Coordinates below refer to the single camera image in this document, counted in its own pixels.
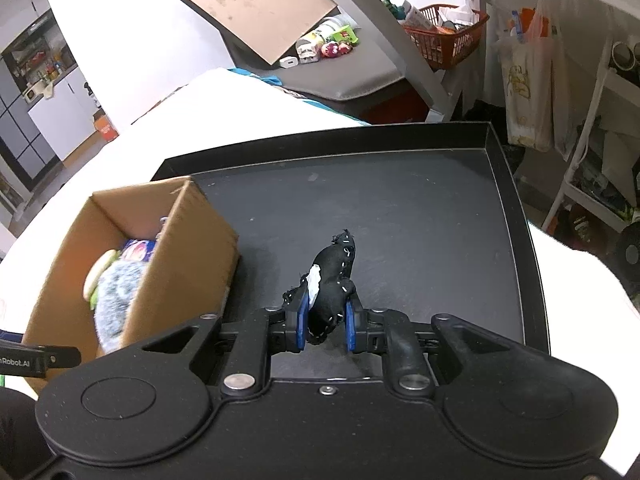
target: cardboard box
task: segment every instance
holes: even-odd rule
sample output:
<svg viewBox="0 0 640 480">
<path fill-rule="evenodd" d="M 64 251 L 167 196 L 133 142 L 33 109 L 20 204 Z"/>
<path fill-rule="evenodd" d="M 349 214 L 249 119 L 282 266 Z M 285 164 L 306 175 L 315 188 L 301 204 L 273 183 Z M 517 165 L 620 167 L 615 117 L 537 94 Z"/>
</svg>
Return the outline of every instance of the cardboard box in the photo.
<svg viewBox="0 0 640 480">
<path fill-rule="evenodd" d="M 87 272 L 128 238 L 154 239 L 162 216 L 168 220 L 130 306 L 123 346 L 220 312 L 238 261 L 238 235 L 190 178 L 171 178 L 87 199 L 51 265 L 22 342 L 75 346 L 83 363 L 102 355 L 94 313 L 82 298 Z M 59 373 L 64 370 L 50 370 L 47 379 Z M 36 393 L 47 383 L 27 381 Z"/>
</svg>

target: stuffed toy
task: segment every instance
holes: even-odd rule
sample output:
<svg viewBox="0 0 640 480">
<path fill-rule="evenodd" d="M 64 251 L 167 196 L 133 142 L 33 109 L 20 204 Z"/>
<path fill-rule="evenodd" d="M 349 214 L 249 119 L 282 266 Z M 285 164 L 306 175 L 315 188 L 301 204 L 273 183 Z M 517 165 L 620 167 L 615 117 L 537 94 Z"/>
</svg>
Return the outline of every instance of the stuffed toy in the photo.
<svg viewBox="0 0 640 480">
<path fill-rule="evenodd" d="M 356 255 L 356 245 L 351 233 L 345 229 L 335 235 L 332 244 L 318 253 L 309 272 L 302 276 L 309 293 L 308 333 L 311 344 L 322 343 L 342 319 L 344 306 L 356 290 L 350 280 Z M 290 303 L 298 287 L 283 294 Z"/>
<path fill-rule="evenodd" d="M 120 337 L 129 308 L 166 220 L 160 219 L 161 229 L 155 240 L 127 240 L 122 250 L 106 251 L 84 280 L 82 296 L 94 311 L 95 333 L 107 354 L 121 347 Z"/>
</svg>

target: orange box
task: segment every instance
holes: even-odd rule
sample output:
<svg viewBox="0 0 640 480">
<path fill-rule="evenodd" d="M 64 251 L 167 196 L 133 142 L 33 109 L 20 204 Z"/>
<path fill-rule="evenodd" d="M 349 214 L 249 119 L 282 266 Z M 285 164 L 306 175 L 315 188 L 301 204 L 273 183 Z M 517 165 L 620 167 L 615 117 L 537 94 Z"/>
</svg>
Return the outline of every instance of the orange box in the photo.
<svg viewBox="0 0 640 480">
<path fill-rule="evenodd" d="M 111 124 L 111 121 L 106 115 L 101 115 L 97 119 L 94 116 L 94 126 L 95 129 L 100 132 L 102 138 L 107 142 L 111 142 L 118 136 L 118 132 Z"/>
</svg>

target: white shelf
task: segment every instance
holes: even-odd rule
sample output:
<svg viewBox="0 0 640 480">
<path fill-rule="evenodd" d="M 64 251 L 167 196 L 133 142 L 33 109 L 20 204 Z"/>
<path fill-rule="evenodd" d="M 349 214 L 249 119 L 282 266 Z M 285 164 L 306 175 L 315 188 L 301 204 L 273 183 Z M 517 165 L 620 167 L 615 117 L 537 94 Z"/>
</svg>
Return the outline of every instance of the white shelf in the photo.
<svg viewBox="0 0 640 480">
<path fill-rule="evenodd" d="M 617 232 L 621 232 L 626 226 L 628 226 L 628 222 L 625 222 L 622 218 L 616 215 L 611 209 L 602 205 L 596 199 L 590 197 L 585 192 L 581 191 L 573 184 L 570 184 L 567 181 L 562 182 L 562 190 L 564 194 L 569 198 L 574 200 L 580 204 L 587 211 L 592 212 L 596 215 L 600 220 L 602 220 L 609 227 L 614 229 Z"/>
<path fill-rule="evenodd" d="M 604 86 L 640 108 L 640 88 L 616 74 L 613 69 L 607 70 Z"/>
</svg>

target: gray cushion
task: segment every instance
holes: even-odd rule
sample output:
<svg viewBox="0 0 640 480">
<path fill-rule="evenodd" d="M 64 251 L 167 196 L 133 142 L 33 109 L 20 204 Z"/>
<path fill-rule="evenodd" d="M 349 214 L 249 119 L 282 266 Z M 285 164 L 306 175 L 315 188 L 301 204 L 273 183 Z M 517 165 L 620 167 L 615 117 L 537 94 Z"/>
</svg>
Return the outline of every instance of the gray cushion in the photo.
<svg viewBox="0 0 640 480">
<path fill-rule="evenodd" d="M 242 62 L 242 52 L 235 52 L 233 58 L 241 68 L 262 76 L 279 77 L 290 90 L 338 102 L 373 94 L 404 79 L 363 30 L 357 30 L 356 35 L 360 43 L 350 53 L 293 68 L 252 68 Z"/>
</svg>

